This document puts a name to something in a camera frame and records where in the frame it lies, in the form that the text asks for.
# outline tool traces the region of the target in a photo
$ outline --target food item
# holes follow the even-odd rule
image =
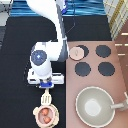
[[[49,109],[48,109],[48,108],[43,108],[43,110],[42,110],[42,115],[43,115],[43,116],[47,116],[48,113],[49,113]]]
[[[51,121],[51,118],[50,117],[44,117],[44,122],[46,123],[46,124],[48,124],[49,122]]]

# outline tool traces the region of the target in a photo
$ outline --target black burner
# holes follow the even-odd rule
[[[86,46],[78,45],[77,47],[80,47],[80,48],[82,48],[84,50],[84,57],[86,57],[88,55],[89,50],[88,50],[88,48]]]
[[[96,48],[96,54],[100,57],[106,58],[111,54],[111,49],[106,45],[99,45]]]
[[[115,72],[114,66],[109,62],[100,63],[98,70],[103,76],[112,76]]]
[[[86,62],[79,62],[76,64],[75,66],[75,72],[77,75],[79,76],[87,76],[91,71],[91,68],[89,66],[89,64],[87,64]]]

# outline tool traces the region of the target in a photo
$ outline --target white bowl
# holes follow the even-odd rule
[[[87,87],[76,98],[76,111],[80,119],[95,128],[105,127],[114,118],[112,97],[99,87]]]

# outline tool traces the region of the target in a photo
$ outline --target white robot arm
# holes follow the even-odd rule
[[[58,42],[37,42],[33,46],[28,83],[40,84],[40,88],[53,88],[54,84],[64,83],[64,76],[52,73],[51,61],[64,62],[69,57],[61,9],[54,0],[27,0],[27,4],[34,12],[55,24],[58,39]]]

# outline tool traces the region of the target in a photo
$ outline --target black mat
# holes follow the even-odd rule
[[[96,54],[102,58],[111,55],[111,49],[106,45],[99,45],[96,47]]]
[[[5,30],[6,30],[5,26],[0,26],[0,43],[3,42]]]
[[[84,50],[84,57],[86,57],[88,55],[89,50],[88,50],[88,48],[86,46],[78,45],[77,47],[80,47],[80,48],[82,48]]]
[[[44,90],[23,83],[28,59],[27,55],[0,56],[0,128],[38,128],[32,113],[35,107],[41,105]],[[52,68],[53,72],[65,75],[65,63],[53,62]],[[60,122],[56,128],[66,128],[66,85],[55,85],[50,93],[52,103],[60,112]]]
[[[107,16],[77,16],[75,22],[76,26],[67,34],[68,41],[111,40]],[[64,17],[64,23],[68,31],[73,25],[72,17]],[[54,24],[43,17],[9,17],[6,27],[4,54],[30,54],[37,41],[56,39]]]
[[[114,66],[109,62],[102,62],[98,66],[100,74],[103,76],[112,76],[115,72]]]
[[[72,17],[65,17],[64,22],[67,31],[73,25]],[[76,17],[76,27],[67,37],[69,41],[111,40],[107,16]],[[22,81],[23,72],[32,46],[55,38],[54,24],[43,17],[8,18],[0,51],[0,128],[38,128],[32,111],[40,106],[44,90],[27,87]],[[52,63],[53,72],[65,75],[65,65]],[[66,128],[66,85],[55,85],[50,93],[60,113],[56,128]]]
[[[82,77],[87,76],[89,75],[90,71],[91,71],[91,68],[89,64],[86,62],[79,62],[75,65],[75,72],[79,76],[82,76]]]

